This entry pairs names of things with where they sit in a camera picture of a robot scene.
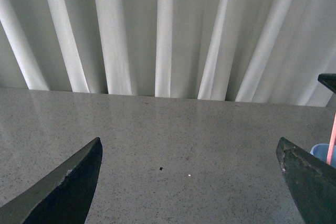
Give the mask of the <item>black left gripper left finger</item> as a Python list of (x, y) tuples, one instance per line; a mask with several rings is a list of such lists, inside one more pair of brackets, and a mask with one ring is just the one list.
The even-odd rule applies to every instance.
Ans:
[(95, 194), (102, 144), (95, 138), (1, 207), (1, 223), (85, 223)]

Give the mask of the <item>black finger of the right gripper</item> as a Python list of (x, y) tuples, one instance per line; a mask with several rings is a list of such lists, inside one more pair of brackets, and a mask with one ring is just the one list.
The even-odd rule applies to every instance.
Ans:
[(318, 81), (331, 90), (333, 93), (336, 93), (336, 74), (335, 73), (321, 73), (318, 76)]

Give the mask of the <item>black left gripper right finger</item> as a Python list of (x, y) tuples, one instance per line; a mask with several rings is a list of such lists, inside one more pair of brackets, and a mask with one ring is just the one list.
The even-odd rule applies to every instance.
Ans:
[(335, 168), (282, 137), (276, 156), (305, 223), (335, 223)]

